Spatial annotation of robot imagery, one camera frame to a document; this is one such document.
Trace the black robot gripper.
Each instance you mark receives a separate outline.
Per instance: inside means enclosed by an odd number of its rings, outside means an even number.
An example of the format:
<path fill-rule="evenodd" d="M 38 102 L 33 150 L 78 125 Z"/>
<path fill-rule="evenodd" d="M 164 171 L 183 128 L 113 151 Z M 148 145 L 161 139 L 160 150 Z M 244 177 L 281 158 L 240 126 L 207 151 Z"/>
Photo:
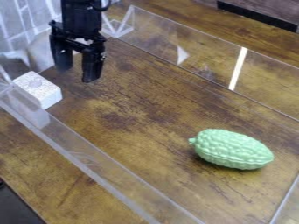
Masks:
<path fill-rule="evenodd" d="M 60 0 L 61 21 L 52 20 L 50 26 L 50 54 L 58 71 L 72 68 L 72 49 L 77 44 L 76 39 L 101 43 L 105 38 L 101 31 L 101 12 L 106 6 L 101 0 Z M 105 49 L 86 48 L 81 59 L 81 81 L 89 83 L 101 74 Z"/>

